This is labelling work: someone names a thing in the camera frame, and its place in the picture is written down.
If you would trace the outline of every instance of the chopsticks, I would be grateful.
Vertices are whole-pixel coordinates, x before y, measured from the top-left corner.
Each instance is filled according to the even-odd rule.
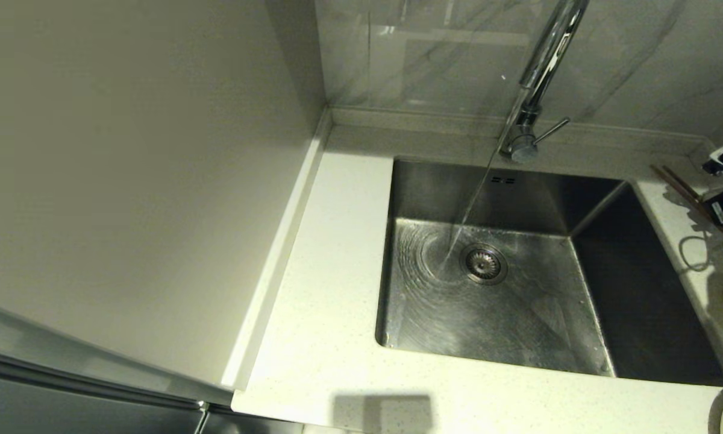
[[[697,212],[703,217],[705,217],[709,222],[712,223],[720,233],[723,234],[723,226],[718,226],[714,222],[712,222],[712,217],[710,217],[709,213],[707,212],[707,209],[704,207],[704,205],[701,203],[701,196],[697,194],[697,192],[691,188],[691,185],[687,184],[687,182],[683,181],[682,178],[680,178],[676,173],[672,171],[672,169],[668,168],[667,166],[662,166],[664,169],[661,170],[660,168],[651,165],[651,170],[653,170],[656,175],[659,176],[659,178],[662,179],[662,181],[669,184],[670,187],[675,189],[676,192],[678,192],[679,195],[681,195],[684,200],[686,200]]]

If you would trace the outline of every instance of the white countertop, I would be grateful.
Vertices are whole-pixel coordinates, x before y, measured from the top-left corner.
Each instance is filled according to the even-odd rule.
[[[407,134],[396,140],[440,140],[433,133]],[[710,414],[721,392],[717,387],[562,373],[378,345],[392,157],[360,156],[363,146],[332,140],[375,141],[386,148],[379,143],[391,140],[386,137],[391,131],[334,127],[257,363],[246,390],[234,395],[234,410],[368,432],[708,432],[711,417],[719,417]],[[386,149],[419,153],[400,151],[395,143]],[[441,160],[482,157],[467,152]],[[651,163],[672,167],[695,187],[709,182],[686,156],[577,143],[547,143],[523,169],[630,180],[723,357],[723,242],[719,234],[709,238],[712,263],[701,272],[686,271],[678,243],[701,233],[693,230],[686,208],[665,198],[676,200],[654,178]],[[509,163],[496,159],[493,165]],[[690,239],[680,250],[694,265],[707,259],[704,241]]]

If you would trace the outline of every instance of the running water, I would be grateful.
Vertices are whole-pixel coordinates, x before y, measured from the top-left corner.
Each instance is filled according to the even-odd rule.
[[[514,101],[511,112],[509,113],[507,120],[505,121],[504,129],[499,135],[496,146],[493,149],[493,154],[490,155],[490,159],[487,162],[485,173],[484,175],[482,175],[482,179],[480,179],[477,187],[475,187],[474,193],[472,193],[468,205],[463,210],[463,217],[461,217],[460,223],[453,226],[453,231],[450,236],[449,248],[447,249],[447,253],[445,254],[444,259],[442,259],[442,263],[439,264],[439,268],[436,270],[438,275],[443,274],[447,263],[450,261],[450,258],[452,258],[453,254],[455,253],[455,245],[458,244],[458,239],[460,239],[460,236],[463,233],[463,228],[466,226],[466,220],[469,218],[469,214],[471,214],[471,210],[474,208],[474,203],[477,201],[477,198],[480,196],[482,187],[484,187],[485,185],[487,175],[490,173],[490,166],[493,164],[493,159],[496,154],[498,154],[498,150],[504,144],[504,141],[507,138],[507,135],[509,134],[509,130],[511,129],[512,125],[514,124],[514,122],[516,122],[516,118],[518,118],[519,112],[521,112],[522,110],[523,103],[527,98],[528,93],[530,93],[530,90],[523,87],[522,90],[519,92],[518,96],[516,97],[516,101]]]

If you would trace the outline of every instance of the faucet handle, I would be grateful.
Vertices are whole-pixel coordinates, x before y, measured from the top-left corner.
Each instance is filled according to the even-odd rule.
[[[565,118],[562,119],[562,121],[557,122],[554,124],[553,127],[549,128],[549,130],[543,134],[540,135],[540,137],[536,137],[536,140],[533,141],[533,145],[538,145],[538,142],[541,140],[544,140],[545,138],[549,137],[550,135],[554,134],[559,130],[560,128],[564,127],[565,125],[568,125],[568,122],[570,122],[571,119],[568,116],[565,116]]]

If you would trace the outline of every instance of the stainless steel sink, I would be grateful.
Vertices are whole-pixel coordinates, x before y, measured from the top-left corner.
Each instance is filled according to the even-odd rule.
[[[628,184],[397,160],[377,340],[389,347],[723,385]]]

